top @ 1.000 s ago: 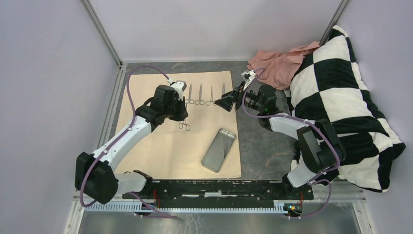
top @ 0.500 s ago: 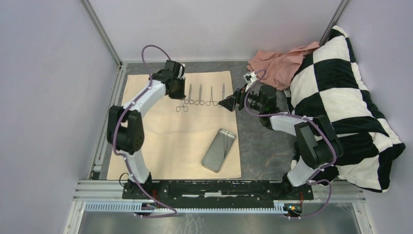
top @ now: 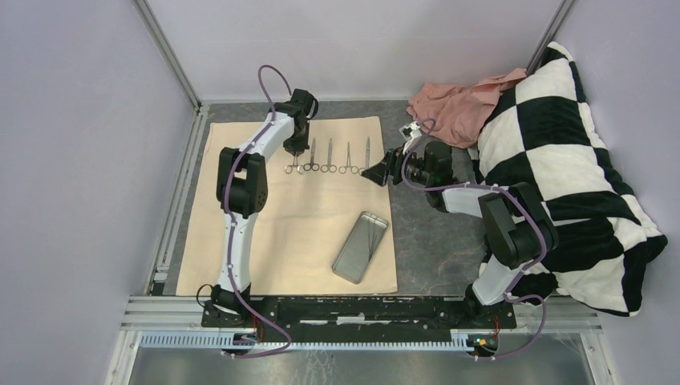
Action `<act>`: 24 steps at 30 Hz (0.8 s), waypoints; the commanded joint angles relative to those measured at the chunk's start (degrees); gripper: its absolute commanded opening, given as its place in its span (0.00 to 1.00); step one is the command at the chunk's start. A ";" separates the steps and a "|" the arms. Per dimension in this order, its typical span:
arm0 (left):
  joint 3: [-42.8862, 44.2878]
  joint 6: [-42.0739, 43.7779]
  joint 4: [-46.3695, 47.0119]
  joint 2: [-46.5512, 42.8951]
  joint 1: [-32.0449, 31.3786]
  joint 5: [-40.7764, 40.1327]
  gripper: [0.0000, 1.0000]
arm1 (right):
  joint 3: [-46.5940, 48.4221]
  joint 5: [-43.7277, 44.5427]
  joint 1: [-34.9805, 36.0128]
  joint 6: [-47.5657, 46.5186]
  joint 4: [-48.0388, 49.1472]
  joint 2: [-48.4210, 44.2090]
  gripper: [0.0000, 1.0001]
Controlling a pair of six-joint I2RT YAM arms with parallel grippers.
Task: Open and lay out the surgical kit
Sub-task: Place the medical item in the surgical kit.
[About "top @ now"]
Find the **curved steel clamp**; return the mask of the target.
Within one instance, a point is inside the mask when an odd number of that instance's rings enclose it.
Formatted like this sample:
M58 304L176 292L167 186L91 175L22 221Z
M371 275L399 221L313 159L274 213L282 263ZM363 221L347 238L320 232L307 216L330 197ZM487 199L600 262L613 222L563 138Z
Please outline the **curved steel clamp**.
M321 165L320 171L323 173L337 172L338 166L333 163L333 140L329 139L327 144L326 162Z

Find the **metal surgical instrument tray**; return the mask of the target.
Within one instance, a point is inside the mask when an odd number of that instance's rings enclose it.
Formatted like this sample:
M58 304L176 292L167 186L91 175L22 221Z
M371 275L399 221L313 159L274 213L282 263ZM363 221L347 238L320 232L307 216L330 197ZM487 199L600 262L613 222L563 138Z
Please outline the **metal surgical instrument tray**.
M363 280L372 261L368 260L366 244L366 230L370 224L377 224L384 228L382 239L390 227L388 220L373 213L362 211L332 265L334 274L355 285Z

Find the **straight steel surgical scissors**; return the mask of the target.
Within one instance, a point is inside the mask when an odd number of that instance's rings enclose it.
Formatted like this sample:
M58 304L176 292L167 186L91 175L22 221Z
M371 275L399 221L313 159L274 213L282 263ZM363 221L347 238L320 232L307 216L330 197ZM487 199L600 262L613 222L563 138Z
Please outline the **straight steel surgical scissors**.
M364 153L365 153L364 164L362 167L358 169L359 175L362 174L371 166L371 138L369 136L366 138Z

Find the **thin steel hemostat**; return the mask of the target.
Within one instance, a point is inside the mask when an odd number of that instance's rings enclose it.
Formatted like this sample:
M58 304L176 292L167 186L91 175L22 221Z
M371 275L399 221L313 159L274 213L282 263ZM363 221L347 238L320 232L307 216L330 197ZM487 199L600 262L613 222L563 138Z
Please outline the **thin steel hemostat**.
M287 164L284 167L284 173L287 174L287 175L294 174L294 173L302 175L302 174L305 173L302 165L300 164L300 155L299 154L295 154L293 156L291 164Z

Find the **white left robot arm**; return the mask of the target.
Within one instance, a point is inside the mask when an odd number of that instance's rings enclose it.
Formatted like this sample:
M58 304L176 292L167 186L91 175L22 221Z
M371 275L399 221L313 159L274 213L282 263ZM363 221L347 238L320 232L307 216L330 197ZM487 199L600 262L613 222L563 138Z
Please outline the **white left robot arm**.
M219 154L216 196L225 215L225 246L210 298L231 326L243 326L252 316L249 258L254 226L268 200L267 162L279 148L294 157L310 149L310 120L317 113L317 99L295 89L289 100L270 106L265 122L243 144Z

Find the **steel serrated tweezers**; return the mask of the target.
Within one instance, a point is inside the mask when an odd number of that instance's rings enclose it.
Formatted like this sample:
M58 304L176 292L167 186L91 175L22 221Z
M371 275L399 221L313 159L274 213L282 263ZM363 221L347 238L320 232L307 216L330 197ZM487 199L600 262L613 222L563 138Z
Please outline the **steel serrated tweezers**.
M382 240L384 234L384 228L377 224L370 224L367 226L367 256L368 260L371 261L374 257L380 241Z

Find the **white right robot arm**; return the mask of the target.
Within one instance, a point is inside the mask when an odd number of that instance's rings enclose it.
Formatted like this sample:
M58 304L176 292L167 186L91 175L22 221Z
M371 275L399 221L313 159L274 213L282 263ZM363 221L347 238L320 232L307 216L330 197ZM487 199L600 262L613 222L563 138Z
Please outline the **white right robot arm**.
M491 257L466 289L463 317L471 326L486 326L496 315L494 306L509 300L525 271L558 245L557 230L531 185L463 183L453 175L451 147L439 141L428 143L420 158L409 151L390 149L360 174L380 186L404 182L425 192L440 212L482 220Z

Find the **beige cloth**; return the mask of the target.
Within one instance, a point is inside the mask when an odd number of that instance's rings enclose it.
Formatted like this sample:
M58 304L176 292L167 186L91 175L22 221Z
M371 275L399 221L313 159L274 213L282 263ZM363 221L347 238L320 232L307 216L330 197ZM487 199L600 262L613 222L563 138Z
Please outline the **beige cloth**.
M210 127L188 223L175 293L205 293L217 282L225 215L216 198L218 156L258 129L255 122ZM387 231L359 283L332 266L358 215L391 218L388 189L353 173L286 173L292 156L278 149L268 161L269 194L253 231L252 294L391 294L398 289L394 237Z

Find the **steel forceps clamp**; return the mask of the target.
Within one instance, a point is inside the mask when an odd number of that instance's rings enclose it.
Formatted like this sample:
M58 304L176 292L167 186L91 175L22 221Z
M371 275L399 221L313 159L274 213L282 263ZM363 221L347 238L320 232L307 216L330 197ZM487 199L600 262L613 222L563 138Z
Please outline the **steel forceps clamp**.
M346 173L358 174L359 173L359 167L353 165L353 163L352 163L350 142L348 142L346 144L345 164L338 167L338 172L341 173L341 174L346 174Z

